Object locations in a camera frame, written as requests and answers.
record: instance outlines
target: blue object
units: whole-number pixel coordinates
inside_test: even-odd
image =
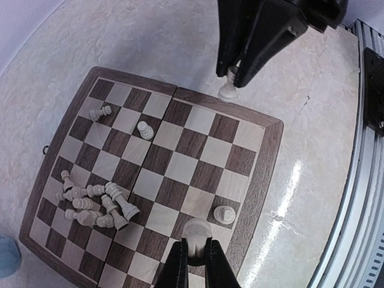
[[[0,278],[14,274],[20,267],[21,255],[16,241],[0,235]]]

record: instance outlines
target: pawn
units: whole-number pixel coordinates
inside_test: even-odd
[[[233,85],[237,70],[237,66],[231,66],[228,68],[227,83],[225,83],[224,86],[222,86],[218,91],[218,97],[223,102],[231,102],[238,97],[236,87]]]
[[[73,199],[72,205],[76,209],[92,210],[94,202],[90,198],[76,198]]]
[[[101,108],[100,110],[97,109],[92,109],[89,111],[89,118],[93,121],[96,122],[97,120],[100,119],[101,116],[107,116],[112,113],[112,109],[110,106],[106,106]]]
[[[113,204],[112,199],[108,195],[102,195],[101,202],[107,209],[107,213],[113,217],[113,222],[117,230],[121,230],[128,225],[128,221],[117,212],[118,207]]]
[[[64,192],[67,192],[68,190],[74,187],[74,183],[70,179],[70,173],[68,171],[63,170],[61,172],[61,179],[64,181],[64,184],[63,184]]]
[[[145,121],[140,121],[137,125],[137,129],[144,140],[149,140],[154,136],[154,130]]]
[[[98,217],[96,224],[100,228],[112,228],[115,225],[113,222],[113,217],[109,214]]]

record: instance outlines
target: metal frame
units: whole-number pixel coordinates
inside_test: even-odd
[[[364,125],[363,51],[369,47],[382,55],[384,39],[360,20],[352,32],[359,38],[361,69],[354,149],[339,212],[308,288],[373,287],[383,264],[384,144],[381,136]]]

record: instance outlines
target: dark square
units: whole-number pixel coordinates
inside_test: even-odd
[[[205,277],[205,266],[198,266],[198,267],[188,266],[188,272],[194,275]]]
[[[65,246],[65,237],[60,235],[58,232],[52,228],[49,230],[46,247],[54,255],[61,257],[62,252],[64,251]]]
[[[85,170],[92,171],[99,153],[100,149],[87,143],[83,143],[75,163]]]
[[[186,224],[186,222],[190,221],[193,218],[194,218],[193,216],[180,212],[178,215],[178,218],[176,219],[176,223],[175,223],[175,226],[173,227],[172,233],[170,235],[171,238],[180,241],[184,225]]]
[[[99,79],[97,80],[89,96],[92,98],[99,99],[101,101],[105,101],[112,87],[113,82]]]
[[[115,123],[115,120],[120,112],[121,106],[114,105],[112,103],[104,102],[103,107],[110,106],[112,113],[107,116],[102,116],[97,121],[98,123],[101,123],[105,126],[112,127],[113,123]]]
[[[172,100],[164,115],[164,120],[183,127],[187,122],[191,109],[192,105]]]
[[[238,120],[216,114],[209,135],[217,139],[233,143],[238,126]]]
[[[163,270],[163,267],[164,267],[164,264],[163,263],[159,263],[158,267],[157,267],[157,270],[156,270],[156,273],[155,273],[155,277],[152,281],[152,285],[156,285],[156,282],[157,282],[157,279],[159,278],[162,270]]]
[[[191,180],[191,186],[215,194],[223,170],[223,168],[199,161]]]
[[[226,169],[249,176],[256,152],[233,145],[228,156]]]
[[[134,251],[116,242],[112,242],[109,248],[106,263],[127,273],[133,259]]]
[[[128,202],[132,203],[140,210],[140,213],[133,216],[131,221],[145,227],[154,205],[153,201],[132,193]]]
[[[207,135],[189,129],[184,129],[176,147],[176,152],[192,158],[200,159],[207,138]]]
[[[40,208],[37,212],[37,217],[48,226],[51,226],[56,213],[56,209],[57,206],[50,203],[47,199],[42,198]]]
[[[225,225],[225,224],[222,224],[222,223],[216,221],[216,219],[214,217],[214,210],[218,206],[231,206],[235,210],[236,215],[237,215],[237,213],[239,211],[240,203],[236,202],[236,201],[232,201],[232,200],[224,198],[224,197],[221,197],[221,196],[215,195],[214,201],[212,202],[211,210],[209,210],[209,214],[208,214],[208,217],[206,219],[208,222],[214,223],[216,225],[220,225],[220,226],[228,228],[228,229],[232,229],[233,223],[229,224],[229,225]]]
[[[156,202],[180,211],[187,191],[188,185],[164,177],[157,193]]]
[[[120,187],[132,191],[132,187],[139,174],[140,166],[120,159],[119,164],[112,177],[112,182]]]
[[[77,221],[73,221],[68,234],[68,240],[85,250],[91,232],[92,228],[89,226],[81,226]]]
[[[70,136],[84,141],[88,135],[89,130],[92,126],[92,121],[84,117],[78,116],[72,126],[72,129],[69,133]]]
[[[145,105],[148,102],[149,96],[151,96],[151,93],[148,91],[132,88],[123,107],[131,110],[135,110],[138,112],[143,112]]]
[[[154,130],[154,135],[156,135],[157,130],[161,124],[161,119],[149,116],[147,114],[141,114],[137,123],[139,123],[140,121],[145,121],[149,126],[151,126],[152,129]],[[138,131],[137,126],[134,128],[132,135],[141,138],[140,132]],[[155,139],[155,136],[153,136],[153,138],[151,138],[149,141],[152,142],[154,139]]]
[[[115,155],[117,157],[121,157],[121,155],[124,153],[125,147],[128,144],[130,137],[130,135],[125,134],[124,132],[121,132],[116,129],[111,129],[107,140],[104,143],[103,151],[111,153],[112,155]]]
[[[55,167],[52,170],[51,176],[55,178],[57,181],[64,183],[64,181],[61,179],[61,172],[63,170],[67,170],[68,172],[71,173],[72,168],[73,168],[72,162],[69,162],[67,159],[64,159],[59,156],[56,161]]]
[[[169,237],[144,228],[136,251],[152,259],[161,260]]]
[[[104,262],[88,252],[84,252],[79,271],[89,278],[99,282],[104,268]]]
[[[137,278],[127,275],[122,288],[150,288],[151,285]]]
[[[173,152],[169,149],[152,144],[148,149],[143,168],[164,175],[172,153]]]

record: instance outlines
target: fallen chess piece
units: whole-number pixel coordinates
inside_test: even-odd
[[[107,213],[113,217],[113,223],[117,231],[128,225],[128,221],[117,212],[117,206],[113,204],[112,199],[108,195],[102,195],[101,202],[107,209]]]
[[[72,209],[65,210],[64,217],[67,220],[77,220],[82,226],[93,226],[96,225],[96,220],[99,217],[102,217],[103,213],[99,211],[89,211],[83,210],[81,212],[76,212]]]
[[[230,206],[218,206],[214,210],[214,217],[218,222],[228,225],[236,219],[236,212]]]
[[[105,106],[101,108],[100,110],[97,109],[92,109],[89,111],[89,118],[93,121],[96,122],[97,120],[100,119],[101,116],[107,116],[112,113],[112,109],[110,106]]]
[[[75,186],[66,193],[59,192],[56,194],[56,198],[58,200],[69,200],[73,201],[76,198],[83,198],[88,196],[92,198],[94,196],[100,196],[105,193],[105,187],[102,185],[88,185],[86,188],[81,188],[79,186]]]
[[[72,201],[72,206],[81,210],[92,210],[94,202],[90,198],[76,198]]]
[[[154,136],[154,130],[145,121],[140,121],[137,125],[137,129],[144,140],[152,139]]]
[[[122,196],[122,191],[119,190],[116,183],[108,182],[106,184],[106,194],[112,198],[112,201],[115,201],[120,205],[124,218],[127,219],[127,221],[129,221],[135,214],[140,212],[136,206],[125,201],[124,197]]]
[[[223,102],[231,102],[238,98],[236,87],[233,85],[237,70],[237,66],[231,66],[228,68],[227,83],[225,83],[224,86],[218,90],[218,97]]]
[[[109,214],[98,217],[96,220],[96,224],[100,228],[112,228],[115,226],[113,222],[113,217]]]

